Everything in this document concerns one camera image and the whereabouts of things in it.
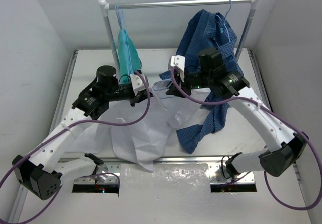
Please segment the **light blue wire hanger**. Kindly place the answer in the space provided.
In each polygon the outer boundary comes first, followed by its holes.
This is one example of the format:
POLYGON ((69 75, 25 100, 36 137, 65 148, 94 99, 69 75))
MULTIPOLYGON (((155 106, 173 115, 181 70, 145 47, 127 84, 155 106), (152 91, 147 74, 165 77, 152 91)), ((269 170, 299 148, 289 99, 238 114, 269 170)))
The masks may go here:
POLYGON ((153 95, 158 97, 160 100, 173 98, 174 95, 167 95, 166 91, 170 89, 172 81, 158 81, 152 85, 153 95))

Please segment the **white shirt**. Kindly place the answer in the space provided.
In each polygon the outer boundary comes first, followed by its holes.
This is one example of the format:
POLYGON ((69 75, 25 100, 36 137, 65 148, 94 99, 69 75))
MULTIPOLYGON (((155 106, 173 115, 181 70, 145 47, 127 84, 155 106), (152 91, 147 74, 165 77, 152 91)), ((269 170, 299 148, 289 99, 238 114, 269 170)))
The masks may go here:
POLYGON ((113 102, 99 120, 122 126, 91 124, 67 152, 97 154, 111 146, 116 157, 153 171, 153 161, 164 154, 169 135, 182 127, 199 108, 200 104, 187 98, 175 96, 160 100, 153 96, 147 115, 131 124, 146 111, 146 102, 135 107, 131 107, 129 101, 113 102))

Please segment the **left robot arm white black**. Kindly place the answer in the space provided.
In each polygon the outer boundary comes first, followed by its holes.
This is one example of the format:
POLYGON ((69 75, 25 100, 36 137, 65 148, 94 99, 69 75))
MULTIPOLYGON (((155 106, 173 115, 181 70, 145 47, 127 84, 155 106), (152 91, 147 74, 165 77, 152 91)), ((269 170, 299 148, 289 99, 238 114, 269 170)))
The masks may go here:
POLYGON ((27 155, 17 155, 13 170, 18 182, 41 200, 51 198, 68 181, 94 175, 104 164, 89 151, 74 161, 59 163, 62 155, 93 123, 103 124, 99 117, 110 102, 128 100, 131 106, 151 100, 148 82, 140 70, 122 84, 112 66, 101 66, 95 78, 80 92, 65 118, 50 135, 27 155))

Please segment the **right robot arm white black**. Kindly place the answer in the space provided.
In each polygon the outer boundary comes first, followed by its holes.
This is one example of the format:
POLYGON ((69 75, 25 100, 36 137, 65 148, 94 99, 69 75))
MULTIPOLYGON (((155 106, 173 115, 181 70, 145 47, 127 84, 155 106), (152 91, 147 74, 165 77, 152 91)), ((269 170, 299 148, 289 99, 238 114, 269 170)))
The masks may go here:
POLYGON ((228 70, 216 48, 201 50, 198 59, 200 69, 190 72, 183 56, 171 56, 168 69, 173 73, 173 83, 166 94, 184 98, 195 89, 209 88, 219 98, 229 100, 229 105, 261 136, 265 149, 230 157, 222 170, 225 178, 234 179, 248 171, 265 171, 279 177, 301 156, 306 139, 268 111, 243 74, 228 70))

